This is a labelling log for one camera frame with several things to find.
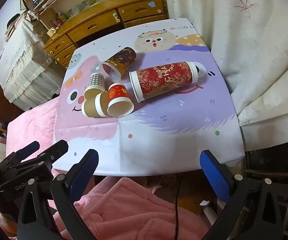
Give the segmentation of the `tall red gold paper cup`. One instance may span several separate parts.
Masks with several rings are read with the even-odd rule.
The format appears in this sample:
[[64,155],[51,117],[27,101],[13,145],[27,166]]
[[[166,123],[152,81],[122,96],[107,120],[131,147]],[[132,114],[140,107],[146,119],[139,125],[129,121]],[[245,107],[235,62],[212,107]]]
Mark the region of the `tall red gold paper cup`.
[[190,86],[198,81],[199,71],[193,62],[168,63],[129,73],[138,102]]

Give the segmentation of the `kraft brown paper cup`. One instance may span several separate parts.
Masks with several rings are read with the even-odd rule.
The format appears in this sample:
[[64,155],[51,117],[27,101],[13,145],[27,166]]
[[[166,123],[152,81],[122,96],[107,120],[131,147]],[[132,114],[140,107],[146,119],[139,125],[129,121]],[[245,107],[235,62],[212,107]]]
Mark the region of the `kraft brown paper cup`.
[[102,91],[93,98],[83,102],[82,113],[89,118],[108,117],[109,93]]

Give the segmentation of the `grey checkered paper cup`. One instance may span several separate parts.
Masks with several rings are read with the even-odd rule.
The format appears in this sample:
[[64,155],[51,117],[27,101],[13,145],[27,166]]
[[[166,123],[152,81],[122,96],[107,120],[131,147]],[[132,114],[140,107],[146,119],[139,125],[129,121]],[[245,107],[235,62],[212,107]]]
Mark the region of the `grey checkered paper cup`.
[[86,90],[84,92],[84,97],[86,100],[90,100],[105,90],[104,75],[96,72],[90,75]]

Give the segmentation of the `small red paper cup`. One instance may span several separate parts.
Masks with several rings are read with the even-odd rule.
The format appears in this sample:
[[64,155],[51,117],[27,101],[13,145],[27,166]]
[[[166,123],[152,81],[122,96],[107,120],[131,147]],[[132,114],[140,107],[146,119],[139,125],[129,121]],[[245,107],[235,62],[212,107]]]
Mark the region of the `small red paper cup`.
[[126,116],[133,112],[134,104],[130,99],[126,86],[113,83],[109,89],[108,114],[115,118]]

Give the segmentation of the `brown patterned plastic cup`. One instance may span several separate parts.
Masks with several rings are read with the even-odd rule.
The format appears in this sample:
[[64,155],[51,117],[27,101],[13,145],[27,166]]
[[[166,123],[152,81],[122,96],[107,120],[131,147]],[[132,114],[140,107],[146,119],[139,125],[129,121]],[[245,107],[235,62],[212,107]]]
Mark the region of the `brown patterned plastic cup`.
[[136,52],[133,48],[125,47],[109,59],[100,62],[99,67],[111,80],[120,81],[135,59]]

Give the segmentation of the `pink fluffy blanket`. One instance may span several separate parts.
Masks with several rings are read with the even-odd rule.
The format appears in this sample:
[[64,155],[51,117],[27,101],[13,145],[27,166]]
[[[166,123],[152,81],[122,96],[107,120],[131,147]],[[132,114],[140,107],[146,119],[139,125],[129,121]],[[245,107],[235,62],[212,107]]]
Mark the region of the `pink fluffy blanket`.
[[[7,128],[6,153],[38,141],[52,145],[58,100],[26,111]],[[175,207],[174,183],[145,187],[130,178],[105,177],[74,203],[97,239],[202,239],[208,228],[196,214]]]

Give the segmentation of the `cartoon printed tablecloth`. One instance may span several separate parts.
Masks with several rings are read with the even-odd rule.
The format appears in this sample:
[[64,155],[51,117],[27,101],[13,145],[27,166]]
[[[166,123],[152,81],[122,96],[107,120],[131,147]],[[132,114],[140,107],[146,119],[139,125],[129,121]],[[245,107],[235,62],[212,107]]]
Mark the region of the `cartoon printed tablecloth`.
[[[199,79],[175,92],[137,102],[121,118],[89,118],[85,91],[91,74],[123,48],[136,52],[129,71],[194,62]],[[97,175],[153,176],[200,168],[199,155],[210,150],[221,163],[244,157],[235,107],[222,74],[202,37],[186,18],[156,21],[117,31],[92,41],[71,56],[58,98],[54,141],[69,149],[54,163],[67,171],[85,153],[99,155]]]

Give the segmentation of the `white lace covered furniture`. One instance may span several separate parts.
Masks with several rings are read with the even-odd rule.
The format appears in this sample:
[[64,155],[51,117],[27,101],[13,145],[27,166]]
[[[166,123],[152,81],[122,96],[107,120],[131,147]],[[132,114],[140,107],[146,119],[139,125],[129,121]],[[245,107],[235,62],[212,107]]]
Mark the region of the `white lace covered furniture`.
[[5,98],[23,111],[59,94],[65,68],[44,50],[47,30],[38,22],[21,20],[0,57],[0,86]]

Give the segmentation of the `white floral curtain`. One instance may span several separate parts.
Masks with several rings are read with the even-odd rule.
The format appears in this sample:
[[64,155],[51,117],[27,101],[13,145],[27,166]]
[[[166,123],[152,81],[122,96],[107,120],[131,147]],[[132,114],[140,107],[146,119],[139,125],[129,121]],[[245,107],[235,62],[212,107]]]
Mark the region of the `white floral curtain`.
[[247,151],[288,142],[288,0],[167,0],[227,83]]

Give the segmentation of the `wooden dresser with drawers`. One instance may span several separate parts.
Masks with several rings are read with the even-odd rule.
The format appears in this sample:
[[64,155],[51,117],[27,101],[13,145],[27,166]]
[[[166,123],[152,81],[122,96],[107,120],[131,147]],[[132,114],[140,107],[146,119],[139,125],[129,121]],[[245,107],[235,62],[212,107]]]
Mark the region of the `wooden dresser with drawers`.
[[67,20],[46,42],[44,50],[67,67],[78,43],[115,25],[124,28],[168,18],[166,0],[104,0]]

